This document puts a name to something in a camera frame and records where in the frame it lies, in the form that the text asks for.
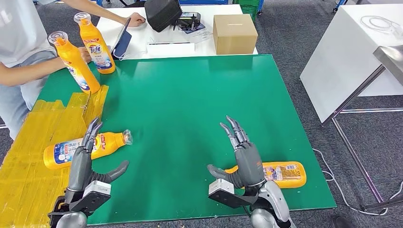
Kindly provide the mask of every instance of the clear plastic bottle cap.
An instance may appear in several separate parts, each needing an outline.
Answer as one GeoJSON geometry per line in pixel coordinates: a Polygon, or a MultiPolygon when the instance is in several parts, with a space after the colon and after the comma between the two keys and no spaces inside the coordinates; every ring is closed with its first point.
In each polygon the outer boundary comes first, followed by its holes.
{"type": "Polygon", "coordinates": [[[67,36],[67,33],[65,33],[65,32],[57,31],[57,32],[52,32],[49,35],[48,40],[50,43],[54,44],[55,46],[62,46],[64,44],[66,44],[66,42],[68,41],[68,36],[67,36]]]}
{"type": "Polygon", "coordinates": [[[89,13],[80,12],[74,15],[74,21],[79,25],[88,25],[91,23],[91,15],[89,13]]]}
{"type": "Polygon", "coordinates": [[[133,144],[132,132],[129,129],[126,129],[123,132],[123,140],[124,140],[126,145],[132,145],[133,144]]]}

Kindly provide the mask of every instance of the yellow plastic sheet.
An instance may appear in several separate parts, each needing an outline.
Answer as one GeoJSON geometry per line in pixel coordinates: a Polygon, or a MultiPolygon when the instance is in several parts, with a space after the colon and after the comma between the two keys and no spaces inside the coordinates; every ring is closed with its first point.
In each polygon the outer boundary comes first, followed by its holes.
{"type": "Polygon", "coordinates": [[[73,93],[66,107],[59,100],[35,103],[0,168],[0,228],[49,226],[47,214],[64,194],[70,169],[46,168],[43,151],[83,137],[89,122],[101,116],[107,91],[103,85],[90,97],[73,93]]]}

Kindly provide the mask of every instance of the jeans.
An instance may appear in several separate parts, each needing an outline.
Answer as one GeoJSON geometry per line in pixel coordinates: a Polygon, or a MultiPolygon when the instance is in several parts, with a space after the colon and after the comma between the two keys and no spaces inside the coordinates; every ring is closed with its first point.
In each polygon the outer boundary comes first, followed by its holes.
{"type": "MultiPolygon", "coordinates": [[[[51,51],[40,51],[14,67],[29,66],[55,57],[55,54],[51,51]]],[[[10,137],[13,140],[17,137],[28,112],[32,110],[47,78],[48,75],[16,86],[0,84],[0,117],[9,128],[10,137]]]]}

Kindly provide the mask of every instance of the tide bottle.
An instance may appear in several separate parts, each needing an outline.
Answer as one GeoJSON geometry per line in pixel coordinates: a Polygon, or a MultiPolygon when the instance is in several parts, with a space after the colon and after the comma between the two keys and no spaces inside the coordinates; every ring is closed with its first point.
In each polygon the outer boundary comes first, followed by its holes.
{"type": "MultiPolygon", "coordinates": [[[[281,189],[299,188],[307,182],[304,166],[297,161],[263,162],[263,172],[266,180],[274,181],[281,189]]],[[[238,166],[225,170],[233,173],[238,166]]]]}
{"type": "MultiPolygon", "coordinates": [[[[61,142],[50,145],[45,148],[43,153],[43,162],[49,169],[61,169],[71,165],[74,152],[81,146],[83,138],[74,139],[67,142],[61,142]]],[[[94,147],[91,153],[91,159],[96,159],[115,152],[119,147],[132,145],[133,137],[130,130],[122,133],[100,133],[94,140],[94,147]]]]}
{"type": "Polygon", "coordinates": [[[88,13],[80,12],[74,16],[74,21],[80,26],[80,36],[86,46],[98,72],[110,74],[115,71],[115,62],[112,59],[108,46],[101,32],[92,24],[88,13]]]}
{"type": "Polygon", "coordinates": [[[60,58],[81,90],[87,94],[96,93],[101,86],[87,63],[82,59],[78,48],[69,42],[67,34],[62,31],[53,32],[49,35],[48,40],[55,45],[60,58]]]}

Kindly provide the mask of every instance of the robotic hand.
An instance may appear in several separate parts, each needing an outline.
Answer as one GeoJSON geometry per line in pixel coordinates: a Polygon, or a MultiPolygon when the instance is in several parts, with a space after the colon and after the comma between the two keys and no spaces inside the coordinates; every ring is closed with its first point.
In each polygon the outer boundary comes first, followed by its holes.
{"type": "Polygon", "coordinates": [[[220,123],[227,133],[235,152],[238,170],[226,173],[213,165],[207,169],[217,178],[209,186],[209,198],[232,208],[249,206],[250,220],[254,228],[289,228],[295,227],[289,216],[287,202],[278,185],[266,181],[262,161],[256,146],[239,123],[227,116],[234,133],[225,124],[220,123]],[[245,187],[243,196],[234,194],[234,187],[245,187]]]}
{"type": "Polygon", "coordinates": [[[107,174],[92,170],[91,152],[102,127],[102,122],[98,123],[98,120],[97,117],[90,123],[81,146],[74,152],[65,195],[57,198],[53,211],[48,214],[51,228],[86,227],[87,217],[111,197],[110,183],[120,177],[129,165],[129,161],[123,161],[107,174]]]}

